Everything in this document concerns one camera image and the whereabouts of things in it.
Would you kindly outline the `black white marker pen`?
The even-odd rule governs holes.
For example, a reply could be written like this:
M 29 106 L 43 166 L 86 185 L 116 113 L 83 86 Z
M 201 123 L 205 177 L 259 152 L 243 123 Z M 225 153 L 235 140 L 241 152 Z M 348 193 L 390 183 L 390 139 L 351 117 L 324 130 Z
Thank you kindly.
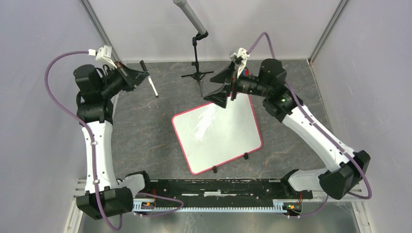
M 150 83 L 150 85 L 151 85 L 151 87 L 152 87 L 152 89 L 153 89 L 153 91 L 154 91 L 155 97 L 158 98 L 158 97 L 159 97 L 159 94 L 158 94 L 158 91 L 157 91 L 157 89 L 156 89 L 156 87 L 155 87 L 155 85 L 154 85 L 154 83 L 153 83 L 153 80 L 152 80 L 151 76 L 148 76 L 148 81 L 149 81 L 149 83 Z

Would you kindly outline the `whiteboard with pink frame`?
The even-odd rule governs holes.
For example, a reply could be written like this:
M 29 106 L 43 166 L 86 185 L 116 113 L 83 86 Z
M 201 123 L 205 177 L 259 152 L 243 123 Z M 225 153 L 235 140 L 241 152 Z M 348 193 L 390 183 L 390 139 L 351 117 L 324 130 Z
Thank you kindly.
M 172 117 L 172 126 L 189 171 L 198 175 L 262 145 L 251 97 L 238 94 L 226 108 L 206 103 Z

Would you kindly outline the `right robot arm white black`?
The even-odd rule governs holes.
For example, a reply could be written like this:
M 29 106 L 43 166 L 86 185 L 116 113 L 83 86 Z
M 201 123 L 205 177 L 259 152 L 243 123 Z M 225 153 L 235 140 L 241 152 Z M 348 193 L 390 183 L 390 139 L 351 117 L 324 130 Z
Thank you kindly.
M 320 157 L 323 169 L 295 169 L 284 176 L 285 182 L 280 186 L 283 196 L 293 198 L 306 190 L 323 191 L 336 200 L 352 195 L 352 189 L 366 181 L 370 155 L 364 150 L 355 151 L 323 126 L 287 84 L 286 76 L 277 59 L 263 60 L 258 75 L 246 69 L 238 71 L 237 63 L 231 62 L 210 79 L 221 87 L 204 100 L 225 108 L 239 93 L 263 97 L 265 110 L 299 135 Z

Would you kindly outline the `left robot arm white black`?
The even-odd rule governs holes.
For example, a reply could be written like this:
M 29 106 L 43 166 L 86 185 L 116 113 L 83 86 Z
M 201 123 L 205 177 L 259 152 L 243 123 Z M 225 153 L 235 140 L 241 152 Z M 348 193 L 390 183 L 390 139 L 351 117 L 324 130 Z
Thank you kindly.
M 73 75 L 79 87 L 76 116 L 82 120 L 87 162 L 85 194 L 77 197 L 77 207 L 95 220 L 131 212 L 134 196 L 150 196 L 153 185 L 144 170 L 129 173 L 122 181 L 115 176 L 111 99 L 120 91 L 133 91 L 150 74 L 145 67 L 139 71 L 115 62 L 115 67 L 107 72 L 87 64 L 76 68 Z

